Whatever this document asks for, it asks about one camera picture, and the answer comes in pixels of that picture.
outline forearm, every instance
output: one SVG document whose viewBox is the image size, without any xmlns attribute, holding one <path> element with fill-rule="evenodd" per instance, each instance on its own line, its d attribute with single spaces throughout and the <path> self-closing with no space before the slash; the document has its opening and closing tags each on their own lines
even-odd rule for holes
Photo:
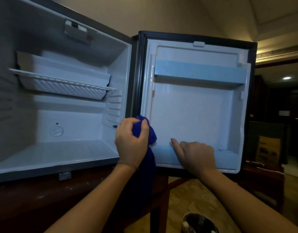
<svg viewBox="0 0 298 233">
<path fill-rule="evenodd" d="M 135 172 L 119 164 L 83 200 L 55 222 L 46 233 L 101 232 L 124 186 Z"/>
<path fill-rule="evenodd" d="M 222 173 L 199 178 L 224 205 L 243 233 L 298 232 L 298 227 Z"/>
</svg>

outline blue cloth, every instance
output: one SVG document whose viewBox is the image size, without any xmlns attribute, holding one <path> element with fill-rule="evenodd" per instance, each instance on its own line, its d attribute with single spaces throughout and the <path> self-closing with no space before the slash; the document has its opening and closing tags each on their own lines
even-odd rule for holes
<svg viewBox="0 0 298 233">
<path fill-rule="evenodd" d="M 133 125 L 133 135 L 139 137 L 142 121 L 146 119 L 149 125 L 148 145 L 155 143 L 156 135 L 153 128 L 150 126 L 148 119 L 143 116 L 137 116 L 136 118 L 140 121 Z M 122 208 L 125 214 L 137 216 L 141 213 L 141 208 L 150 199 L 152 194 L 155 168 L 155 158 L 151 148 L 148 146 L 147 153 L 139 165 L 139 169 L 128 181 L 118 200 L 118 205 Z"/>
</svg>

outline wooden chair leg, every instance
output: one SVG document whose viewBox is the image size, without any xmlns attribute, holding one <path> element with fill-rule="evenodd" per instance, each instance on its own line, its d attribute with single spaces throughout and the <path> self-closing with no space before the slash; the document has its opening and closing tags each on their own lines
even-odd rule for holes
<svg viewBox="0 0 298 233">
<path fill-rule="evenodd" d="M 165 233 L 170 192 L 165 191 L 161 205 L 150 212 L 150 233 Z"/>
</svg>

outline bracelet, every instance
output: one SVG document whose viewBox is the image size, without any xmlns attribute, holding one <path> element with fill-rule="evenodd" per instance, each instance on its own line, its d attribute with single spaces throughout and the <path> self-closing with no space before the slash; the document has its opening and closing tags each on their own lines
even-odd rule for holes
<svg viewBox="0 0 298 233">
<path fill-rule="evenodd" d="M 132 165 L 132 164 L 126 163 L 126 162 L 124 162 L 124 161 L 121 161 L 121 160 L 119 160 L 117 164 L 125 164 L 125 165 L 128 165 L 128 166 L 130 166 L 130 167 L 134 167 L 134 168 L 136 168 L 136 171 L 138 170 L 138 167 L 136 167 L 135 165 Z"/>
</svg>

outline trash can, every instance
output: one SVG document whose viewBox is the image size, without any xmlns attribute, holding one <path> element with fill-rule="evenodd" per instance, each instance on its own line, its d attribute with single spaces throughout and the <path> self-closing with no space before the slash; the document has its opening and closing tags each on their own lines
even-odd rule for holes
<svg viewBox="0 0 298 233">
<path fill-rule="evenodd" d="M 219 233 L 214 223 L 198 213 L 187 213 L 182 218 L 183 233 Z"/>
</svg>

